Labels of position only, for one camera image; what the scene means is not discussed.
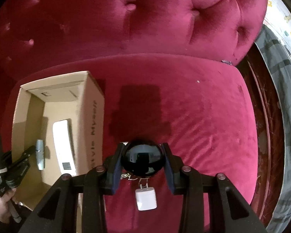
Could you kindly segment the person's left hand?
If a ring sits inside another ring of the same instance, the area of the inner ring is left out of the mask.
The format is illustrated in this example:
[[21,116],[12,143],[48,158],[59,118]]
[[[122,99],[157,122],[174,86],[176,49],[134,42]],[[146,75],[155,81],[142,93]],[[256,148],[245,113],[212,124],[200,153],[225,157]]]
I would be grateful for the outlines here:
[[16,191],[16,188],[10,189],[0,197],[0,222],[2,223],[8,224],[10,221],[11,213],[9,211],[8,201],[13,198]]

